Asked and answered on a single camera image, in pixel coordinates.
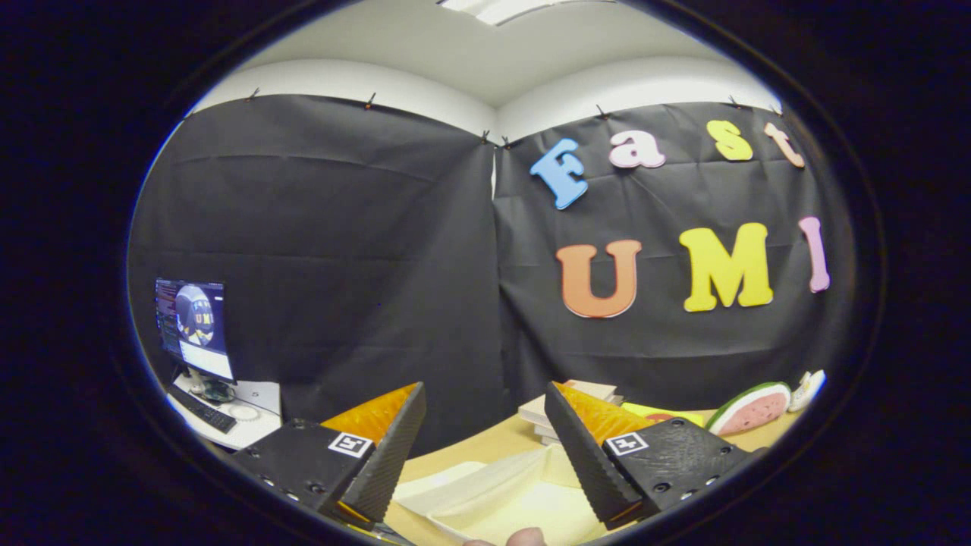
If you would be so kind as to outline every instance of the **cable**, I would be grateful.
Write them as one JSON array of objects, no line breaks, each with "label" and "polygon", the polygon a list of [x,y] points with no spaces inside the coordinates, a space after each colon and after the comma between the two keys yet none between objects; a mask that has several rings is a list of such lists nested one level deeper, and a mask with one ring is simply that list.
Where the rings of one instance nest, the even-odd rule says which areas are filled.
[{"label": "cable", "polygon": [[282,416],[282,415],[280,415],[279,413],[277,413],[277,412],[275,412],[275,411],[273,411],[273,410],[271,410],[271,409],[268,409],[268,408],[264,408],[263,406],[261,406],[261,405],[259,405],[259,404],[254,404],[254,403],[252,403],[252,402],[250,402],[249,400],[244,400],[243,398],[237,398],[237,397],[236,397],[236,390],[235,390],[235,389],[233,389],[232,387],[230,387],[230,388],[229,388],[229,390],[230,390],[230,391],[232,392],[232,394],[233,394],[233,401],[237,401],[237,402],[243,402],[243,403],[246,403],[246,404],[249,404],[250,406],[256,406],[257,408],[259,408],[259,409],[261,409],[261,410],[264,410],[264,411],[267,411],[267,412],[269,412],[269,413],[272,413],[273,415],[275,415],[275,416],[277,416],[277,417],[279,417],[279,418],[281,418],[281,419],[282,419],[282,418],[284,417],[284,416]]}]

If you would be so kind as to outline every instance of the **foam letter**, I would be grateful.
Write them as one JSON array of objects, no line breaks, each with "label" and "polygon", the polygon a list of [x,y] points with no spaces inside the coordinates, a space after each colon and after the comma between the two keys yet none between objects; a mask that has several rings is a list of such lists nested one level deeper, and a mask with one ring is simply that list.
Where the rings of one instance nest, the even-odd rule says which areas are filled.
[{"label": "foam letter", "polygon": [[617,167],[655,168],[664,164],[664,155],[657,150],[654,135],[645,131],[623,131],[611,137],[610,143],[616,146],[610,151],[610,162]]},{"label": "foam letter", "polygon": [[[569,207],[570,203],[583,195],[587,188],[585,181],[574,180],[570,176],[570,173],[584,174],[584,165],[580,163],[580,160],[575,155],[567,153],[579,147],[577,141],[564,138],[529,168],[529,174],[540,175],[543,182],[550,187],[553,195],[556,196],[556,208],[559,210]],[[556,160],[561,155],[563,156],[562,163]]]},{"label": "foam letter", "polygon": [[792,149],[792,145],[788,142],[788,137],[786,134],[777,129],[771,121],[765,124],[765,134],[769,135],[772,137],[772,140],[776,141],[776,145],[779,146],[779,149],[783,151],[783,155],[786,156],[789,163],[792,163],[800,169],[806,166],[806,161],[802,158],[802,155],[797,154],[795,150]]},{"label": "foam letter", "polygon": [[616,288],[610,297],[597,297],[590,291],[590,260],[597,249],[590,245],[563,247],[556,259],[563,264],[563,303],[581,317],[607,319],[623,313],[637,297],[637,262],[641,252],[637,241],[614,241],[607,245],[607,254],[614,257]]},{"label": "foam letter", "polygon": [[715,148],[729,161],[752,159],[752,146],[741,137],[742,131],[731,121],[713,119],[708,122],[708,134],[715,139]]},{"label": "foam letter", "polygon": [[829,273],[826,272],[826,254],[822,251],[820,219],[809,216],[799,221],[799,228],[809,241],[809,260],[813,264],[813,277],[809,280],[812,293],[829,288]]},{"label": "foam letter", "polygon": [[731,307],[738,294],[742,307],[765,305],[772,301],[769,267],[765,259],[765,237],[768,230],[761,223],[744,223],[735,235],[731,256],[715,232],[707,227],[689,229],[681,234],[681,244],[691,256],[691,296],[685,300],[689,312],[711,311],[718,301],[712,295],[712,284],[719,292],[721,304]]}]

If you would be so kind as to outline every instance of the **computer monitor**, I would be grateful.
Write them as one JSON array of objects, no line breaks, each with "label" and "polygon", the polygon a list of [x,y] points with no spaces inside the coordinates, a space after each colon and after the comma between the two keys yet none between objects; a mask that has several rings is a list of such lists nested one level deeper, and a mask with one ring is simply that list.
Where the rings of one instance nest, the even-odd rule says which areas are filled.
[{"label": "computer monitor", "polygon": [[236,384],[226,354],[221,283],[155,279],[162,348],[204,376]]}]

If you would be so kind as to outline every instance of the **black backdrop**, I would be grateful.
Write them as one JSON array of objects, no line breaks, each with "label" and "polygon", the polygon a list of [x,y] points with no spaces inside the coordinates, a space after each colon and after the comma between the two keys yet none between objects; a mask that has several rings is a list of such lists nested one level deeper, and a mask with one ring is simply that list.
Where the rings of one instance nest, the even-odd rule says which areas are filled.
[{"label": "black backdrop", "polygon": [[[725,160],[711,119],[739,127],[753,159]],[[805,169],[763,133],[767,121]],[[625,130],[650,131],[665,164],[612,165],[610,138]],[[440,122],[305,95],[220,104],[184,120],[146,180],[128,260],[136,327],[167,381],[153,279],[225,282],[237,379],[278,382],[287,417],[320,420],[425,381],[415,455],[496,423],[551,379],[619,385],[670,409],[718,407],[766,381],[796,386],[806,370],[835,371],[859,278],[837,182],[798,136],[775,114],[716,103],[584,119],[498,149],[490,204],[495,147]],[[565,137],[580,143],[590,189],[559,211],[529,167]],[[821,220],[832,279],[815,294],[806,216]],[[679,235],[710,227],[731,249],[746,222],[768,228],[773,301],[686,312]],[[604,247],[619,239],[643,246],[633,306],[612,319],[569,312],[556,250],[595,246],[593,292],[606,295]]]},{"label": "black backdrop", "polygon": [[[727,161],[706,130],[712,119],[735,124],[753,147],[753,159]],[[804,169],[765,135],[768,121],[789,135],[806,160]],[[665,163],[614,166],[611,136],[628,130],[650,132]],[[562,138],[580,145],[573,154],[589,188],[556,210],[552,192],[529,169]],[[806,370],[832,372],[849,334],[859,279],[853,226],[815,143],[802,141],[786,119],[715,103],[636,108],[530,135],[501,150],[497,164],[503,358],[517,398],[538,395],[550,378],[577,378],[619,385],[629,398],[654,406],[715,408],[761,382],[796,387]],[[832,280],[819,293],[809,290],[809,249],[798,226],[806,216],[821,221]],[[712,311],[687,312],[691,266],[679,236],[708,227],[731,252],[738,227],[747,222],[768,228],[772,302],[747,308],[719,302]],[[571,313],[561,295],[556,251],[596,247],[592,292],[606,297],[615,289],[615,267],[605,247],[621,239],[642,244],[632,306],[610,319]]]},{"label": "black backdrop", "polygon": [[225,282],[236,379],[326,419],[424,381],[414,455],[503,417],[492,145],[360,103],[269,95],[188,117],[136,209],[128,282],[163,382],[156,276]]}]

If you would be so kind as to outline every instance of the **human hand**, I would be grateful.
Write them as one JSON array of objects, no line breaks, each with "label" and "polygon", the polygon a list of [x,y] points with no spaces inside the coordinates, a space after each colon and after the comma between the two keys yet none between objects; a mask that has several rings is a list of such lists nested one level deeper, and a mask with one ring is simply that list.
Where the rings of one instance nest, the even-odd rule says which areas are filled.
[{"label": "human hand", "polygon": [[[484,540],[469,540],[462,544],[462,546],[495,546]],[[543,539],[543,532],[538,527],[531,527],[526,529],[520,529],[510,535],[509,540],[506,541],[506,546],[546,546],[546,540]]]}]

